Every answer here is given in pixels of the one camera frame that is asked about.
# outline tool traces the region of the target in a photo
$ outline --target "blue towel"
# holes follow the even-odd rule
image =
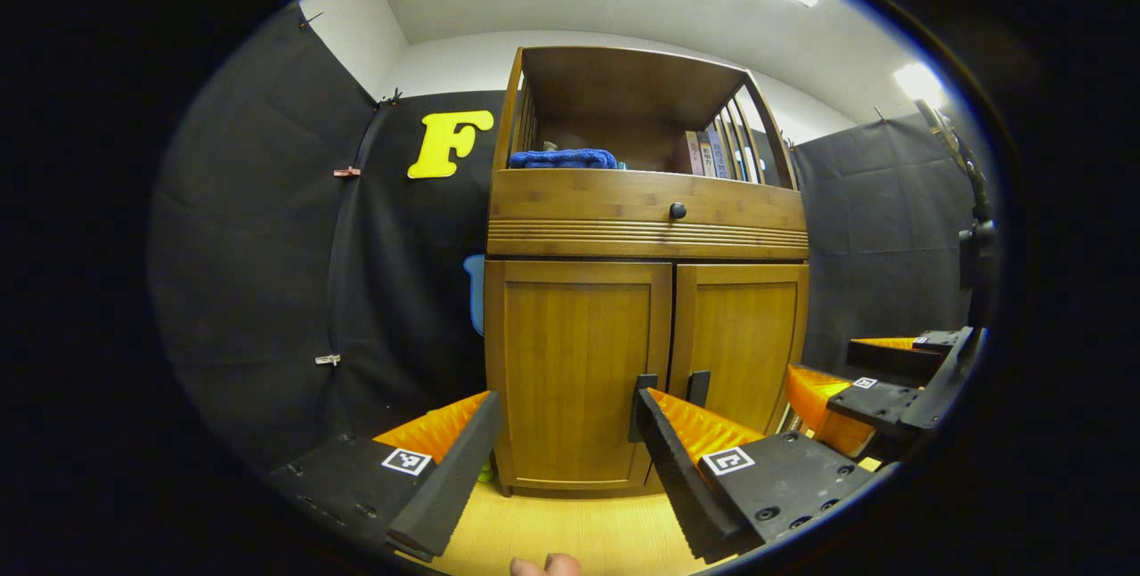
[[[561,151],[524,151],[512,154],[512,169],[617,169],[610,151],[601,148],[567,148]]]

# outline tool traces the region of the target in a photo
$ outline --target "black backdrop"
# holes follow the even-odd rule
[[[483,340],[471,321],[464,259],[487,246],[487,203],[497,129],[475,131],[447,178],[410,179],[424,115],[490,111],[502,91],[400,99],[381,109],[347,182],[333,244],[333,372],[353,425],[376,435],[487,388]]]
[[[921,114],[817,138],[792,156],[811,244],[804,364],[850,376],[852,338],[966,324],[958,232],[970,227],[974,194]]]
[[[347,425],[329,370],[329,244],[372,100],[300,11],[270,18],[198,94],[155,186],[148,283],[205,423],[264,470]]]

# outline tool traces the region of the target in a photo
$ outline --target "book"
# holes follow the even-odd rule
[[[716,163],[712,161],[712,145],[709,143],[709,135],[705,131],[697,131],[697,145],[701,147],[701,167],[705,170],[705,176],[719,177],[716,173]]]
[[[673,153],[673,170],[677,173],[705,175],[701,147],[697,144],[695,131],[685,131],[678,139]]]
[[[712,165],[716,167],[717,178],[730,178],[728,165],[724,161],[724,146],[720,145],[720,135],[711,128],[708,131],[709,144],[712,145]]]
[[[760,177],[756,173],[756,156],[752,155],[752,147],[744,146],[744,168],[748,169],[748,181],[760,184]]]
[[[724,160],[728,169],[728,177],[736,181],[747,181],[744,162],[741,159],[736,143],[733,141],[732,135],[726,130],[728,127],[719,117],[712,121],[712,125],[716,127],[716,135],[724,145]]]

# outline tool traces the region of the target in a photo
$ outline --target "orange gripper pad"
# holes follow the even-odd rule
[[[913,338],[853,338],[852,342],[874,344],[876,347],[890,347],[891,349],[913,349]]]
[[[858,454],[874,428],[828,409],[828,400],[852,383],[841,378],[788,365],[788,403],[815,431],[815,439],[846,456]]]
[[[657,400],[665,417],[669,420],[669,424],[676,431],[681,444],[685,446],[685,452],[689,453],[689,459],[693,461],[693,464],[700,462],[701,456],[706,454],[764,438],[763,433],[752,431],[681,398],[652,388],[649,394]]]
[[[488,394],[490,391],[475,394],[458,403],[434,409],[416,420],[390,429],[373,440],[410,452],[430,454],[431,457],[435,459],[437,464],[443,462],[443,456],[447,455],[448,449],[451,449],[451,445],[455,444],[459,433],[463,432],[463,428],[471,421],[471,416],[488,397]]]

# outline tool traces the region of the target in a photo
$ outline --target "white wall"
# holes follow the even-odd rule
[[[309,25],[374,100],[391,96],[388,72],[408,48],[388,0],[300,0]]]
[[[399,87],[404,97],[435,92],[502,90],[518,47],[609,46],[657,50],[748,68],[784,135],[796,144],[850,129],[855,122],[814,97],[751,67],[693,49],[587,31],[500,31],[408,46],[388,0],[300,0],[310,26],[376,100]],[[750,98],[744,116],[764,128]]]
[[[500,31],[433,40],[408,47],[381,81],[381,92],[400,88],[404,97],[453,91],[503,90],[514,52],[527,46],[609,46],[686,55],[732,66],[739,64],[692,49],[641,38],[586,31]],[[850,129],[855,122],[812,96],[748,68],[784,135],[796,144]],[[749,98],[741,98],[744,116],[763,129]]]

